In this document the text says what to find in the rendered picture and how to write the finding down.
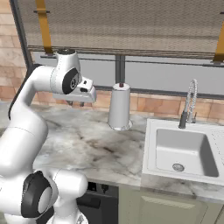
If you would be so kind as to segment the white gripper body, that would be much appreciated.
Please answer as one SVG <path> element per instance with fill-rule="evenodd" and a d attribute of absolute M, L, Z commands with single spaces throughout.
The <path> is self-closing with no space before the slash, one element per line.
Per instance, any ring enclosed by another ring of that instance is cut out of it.
<path fill-rule="evenodd" d="M 95 87 L 91 87 L 87 92 L 83 92 L 83 88 L 76 88 L 70 94 L 53 94 L 55 99 L 65 100 L 70 102 L 95 102 L 96 91 Z"/>

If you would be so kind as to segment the white paper towel roll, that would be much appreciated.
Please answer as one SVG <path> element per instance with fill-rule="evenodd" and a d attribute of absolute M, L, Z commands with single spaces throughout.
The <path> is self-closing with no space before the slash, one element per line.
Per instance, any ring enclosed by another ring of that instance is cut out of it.
<path fill-rule="evenodd" d="M 112 88 L 108 113 L 108 125 L 113 130 L 128 130 L 130 120 L 130 85 L 119 82 Z"/>

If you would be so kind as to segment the grey framed window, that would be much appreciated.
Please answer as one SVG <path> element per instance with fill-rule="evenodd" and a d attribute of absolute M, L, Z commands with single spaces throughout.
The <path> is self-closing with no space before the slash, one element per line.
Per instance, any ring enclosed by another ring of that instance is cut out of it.
<path fill-rule="evenodd" d="M 124 79 L 136 91 L 182 94 L 195 79 L 200 94 L 224 95 L 224 61 L 216 62 L 214 56 L 193 59 L 76 51 L 82 75 L 97 86 L 112 86 L 116 81 L 116 64 L 122 64 L 125 67 Z"/>

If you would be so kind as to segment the beige woven window blind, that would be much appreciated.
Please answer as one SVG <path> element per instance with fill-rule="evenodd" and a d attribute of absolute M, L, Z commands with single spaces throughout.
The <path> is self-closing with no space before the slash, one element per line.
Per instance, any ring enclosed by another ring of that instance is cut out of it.
<path fill-rule="evenodd" d="M 54 49 L 211 59 L 224 0 L 45 0 Z"/>

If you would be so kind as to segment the black dishwasher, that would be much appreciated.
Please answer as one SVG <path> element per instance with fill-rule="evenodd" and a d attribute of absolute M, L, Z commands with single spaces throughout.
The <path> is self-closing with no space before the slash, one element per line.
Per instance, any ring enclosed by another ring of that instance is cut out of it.
<path fill-rule="evenodd" d="M 117 186 L 89 182 L 77 204 L 88 224 L 118 224 L 118 196 Z"/>

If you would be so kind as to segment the silver spring tap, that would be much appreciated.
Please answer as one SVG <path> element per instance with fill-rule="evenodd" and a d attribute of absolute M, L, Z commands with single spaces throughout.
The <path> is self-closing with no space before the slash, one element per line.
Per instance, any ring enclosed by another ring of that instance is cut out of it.
<path fill-rule="evenodd" d="M 198 94 L 198 82 L 195 79 L 193 79 L 190 82 L 188 93 L 185 99 L 185 106 L 180 117 L 178 125 L 180 129 L 184 129 L 187 123 L 193 123 L 195 121 L 195 117 L 193 117 L 193 111 L 196 105 L 197 94 Z"/>

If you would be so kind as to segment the white sink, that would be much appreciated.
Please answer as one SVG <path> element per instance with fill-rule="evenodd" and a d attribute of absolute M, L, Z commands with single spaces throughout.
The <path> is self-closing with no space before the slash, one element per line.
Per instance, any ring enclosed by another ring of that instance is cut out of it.
<path fill-rule="evenodd" d="M 143 173 L 224 186 L 224 126 L 148 119 Z"/>

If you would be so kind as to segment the pale green cupboard door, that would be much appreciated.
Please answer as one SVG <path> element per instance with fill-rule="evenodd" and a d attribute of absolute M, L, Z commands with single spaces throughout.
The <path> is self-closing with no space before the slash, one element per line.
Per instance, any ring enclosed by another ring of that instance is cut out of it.
<path fill-rule="evenodd" d="M 206 211 L 203 202 L 141 196 L 138 224 L 200 224 Z"/>

